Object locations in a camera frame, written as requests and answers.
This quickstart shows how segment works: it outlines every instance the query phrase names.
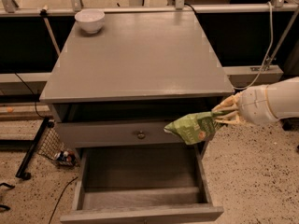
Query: green bag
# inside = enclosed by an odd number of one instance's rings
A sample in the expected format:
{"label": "green bag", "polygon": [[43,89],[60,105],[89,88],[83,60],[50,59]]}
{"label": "green bag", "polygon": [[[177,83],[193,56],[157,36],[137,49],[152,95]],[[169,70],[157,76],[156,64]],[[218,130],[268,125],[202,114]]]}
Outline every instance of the green bag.
{"label": "green bag", "polygon": [[201,112],[186,115],[164,127],[164,131],[178,135],[186,145],[194,145],[214,134],[223,124],[214,120],[223,112]]}

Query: black wire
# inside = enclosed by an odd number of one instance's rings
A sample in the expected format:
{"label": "black wire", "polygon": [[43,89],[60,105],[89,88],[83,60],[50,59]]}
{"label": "black wire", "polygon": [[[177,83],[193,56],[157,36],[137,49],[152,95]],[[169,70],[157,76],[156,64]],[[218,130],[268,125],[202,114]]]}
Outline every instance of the black wire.
{"label": "black wire", "polygon": [[195,11],[195,9],[194,9],[194,7],[193,7],[193,6],[191,6],[190,4],[184,4],[184,5],[186,5],[186,6],[190,7],[190,8],[192,9],[192,11],[194,12],[195,16],[196,16],[196,11]]}
{"label": "black wire", "polygon": [[52,219],[53,219],[53,216],[54,216],[54,214],[55,214],[55,211],[56,211],[56,209],[57,209],[57,206],[58,206],[59,201],[61,200],[61,198],[62,198],[63,195],[64,195],[64,191],[65,191],[66,188],[67,188],[72,182],[74,182],[77,178],[78,178],[78,177],[73,178],[73,179],[72,179],[71,181],[69,181],[69,182],[66,184],[66,186],[64,187],[64,190],[63,190],[62,193],[60,194],[60,197],[59,197],[59,199],[57,200],[57,203],[56,203],[56,205],[55,205],[55,207],[54,207],[54,210],[53,210],[53,212],[52,212],[52,215],[50,216],[49,224],[51,223],[51,221],[52,221]]}
{"label": "black wire", "polygon": [[[16,73],[14,72],[14,74],[17,76],[17,78],[20,79],[20,81],[28,88],[28,90],[33,94],[35,95],[35,93],[32,91],[32,89],[28,86],[28,84]],[[38,113],[37,111],[37,104],[36,104],[36,101],[35,101],[35,110],[36,110],[36,113],[39,117],[41,117],[42,119],[45,118],[44,116],[42,116],[41,114]]]}

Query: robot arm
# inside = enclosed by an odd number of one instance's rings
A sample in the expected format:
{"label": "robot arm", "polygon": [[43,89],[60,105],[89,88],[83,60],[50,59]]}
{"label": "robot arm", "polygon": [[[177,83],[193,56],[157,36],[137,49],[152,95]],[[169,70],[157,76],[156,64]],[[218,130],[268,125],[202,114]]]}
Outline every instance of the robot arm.
{"label": "robot arm", "polygon": [[217,122],[266,124],[299,117],[299,77],[271,85],[249,87],[213,109],[225,110],[231,112],[217,117]]}

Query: open drawer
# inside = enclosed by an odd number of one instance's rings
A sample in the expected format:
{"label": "open drawer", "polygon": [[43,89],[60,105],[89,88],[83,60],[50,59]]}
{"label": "open drawer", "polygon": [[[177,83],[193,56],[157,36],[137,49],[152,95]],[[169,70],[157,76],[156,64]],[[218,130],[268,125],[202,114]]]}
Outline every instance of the open drawer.
{"label": "open drawer", "polygon": [[73,211],[62,223],[213,221],[197,146],[162,144],[85,148]]}

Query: drawer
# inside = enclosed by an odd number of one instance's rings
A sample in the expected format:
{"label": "drawer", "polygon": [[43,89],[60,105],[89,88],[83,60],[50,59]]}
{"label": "drawer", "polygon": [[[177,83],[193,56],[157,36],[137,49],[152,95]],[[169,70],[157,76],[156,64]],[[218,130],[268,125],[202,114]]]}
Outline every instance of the drawer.
{"label": "drawer", "polygon": [[57,133],[68,147],[172,144],[179,137],[164,131],[166,121],[107,121],[58,123]]}
{"label": "drawer", "polygon": [[61,222],[188,223],[213,221],[197,146],[84,148],[72,212]]}

